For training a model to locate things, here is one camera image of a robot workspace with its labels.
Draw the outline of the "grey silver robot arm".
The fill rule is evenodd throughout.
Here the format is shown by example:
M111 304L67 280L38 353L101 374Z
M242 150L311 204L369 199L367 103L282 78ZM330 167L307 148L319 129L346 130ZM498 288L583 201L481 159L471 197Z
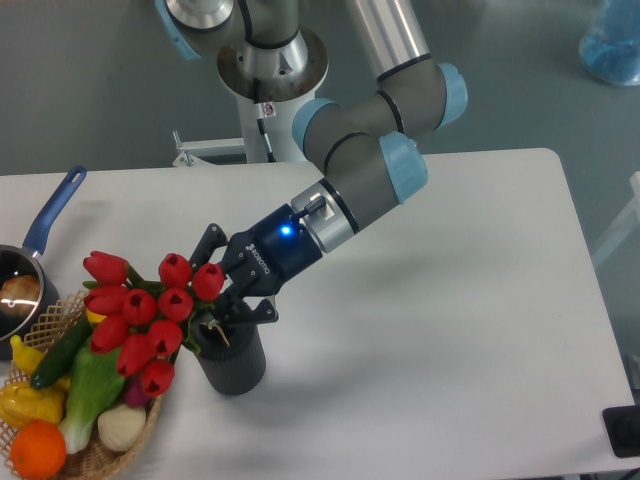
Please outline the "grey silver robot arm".
M251 162L307 160L321 179L248 230L222 239L227 289L194 318L245 327L276 320L281 287L427 182L412 143L459 118L468 95L458 70L436 63L407 1L352 1L378 88L342 106L316 94L328 58L295 1L160 1L182 55L215 55L236 96Z

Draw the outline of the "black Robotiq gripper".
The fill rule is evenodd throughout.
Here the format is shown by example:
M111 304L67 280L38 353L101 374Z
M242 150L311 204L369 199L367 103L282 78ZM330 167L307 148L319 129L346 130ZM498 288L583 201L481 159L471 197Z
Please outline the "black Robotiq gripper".
M277 322L274 295L322 258L320 248L288 204L233 234L229 241L219 225L209 224L189 258L191 271L195 273L216 249L226 245L220 267L231 286L214 301L214 318L229 327ZM245 297L264 298L251 307Z

